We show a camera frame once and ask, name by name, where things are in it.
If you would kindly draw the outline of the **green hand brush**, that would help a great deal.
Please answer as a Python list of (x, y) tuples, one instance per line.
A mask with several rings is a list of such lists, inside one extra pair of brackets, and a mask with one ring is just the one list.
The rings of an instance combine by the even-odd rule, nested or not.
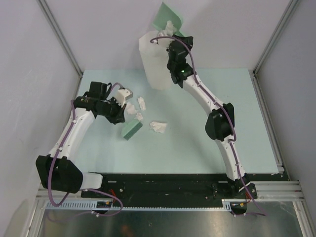
[(143, 124), (138, 119), (133, 119), (130, 122), (127, 122), (121, 131), (121, 136), (125, 140), (129, 140), (133, 135), (135, 135)]

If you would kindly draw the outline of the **green plastic dustpan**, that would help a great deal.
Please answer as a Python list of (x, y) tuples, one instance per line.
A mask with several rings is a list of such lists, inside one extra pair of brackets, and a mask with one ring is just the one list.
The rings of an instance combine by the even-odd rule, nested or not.
[(183, 17), (173, 10), (165, 2), (162, 2), (153, 21), (152, 26), (157, 30), (161, 31), (165, 28), (167, 21), (171, 21), (174, 27), (177, 29), (175, 35), (183, 37), (181, 27), (183, 24)]

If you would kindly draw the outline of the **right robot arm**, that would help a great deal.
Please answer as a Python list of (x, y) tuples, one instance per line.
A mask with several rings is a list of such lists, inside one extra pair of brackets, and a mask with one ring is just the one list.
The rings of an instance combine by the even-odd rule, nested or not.
[(238, 157), (235, 143), (235, 113), (231, 103), (223, 103), (201, 81), (195, 70), (194, 63), (189, 65), (186, 57), (192, 58), (193, 37), (170, 37), (168, 47), (167, 68), (174, 84), (190, 93), (202, 106), (207, 115), (205, 132), (214, 140), (220, 149), (228, 178), (228, 193), (239, 198), (244, 193), (247, 199), (253, 199), (248, 188), (250, 181)]

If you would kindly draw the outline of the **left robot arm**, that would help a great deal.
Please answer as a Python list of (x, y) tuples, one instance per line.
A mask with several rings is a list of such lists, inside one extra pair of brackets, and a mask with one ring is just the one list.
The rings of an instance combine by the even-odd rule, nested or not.
[(112, 84), (91, 82), (90, 88), (82, 96), (71, 101), (71, 115), (66, 127), (55, 146), (46, 156), (38, 156), (36, 167), (41, 184), (48, 190), (77, 193), (91, 189), (102, 198), (108, 194), (109, 185), (103, 182), (98, 173), (83, 172), (75, 165), (80, 144), (98, 116), (105, 117), (110, 123), (124, 123), (124, 110), (133, 93), (121, 86), (110, 97)]

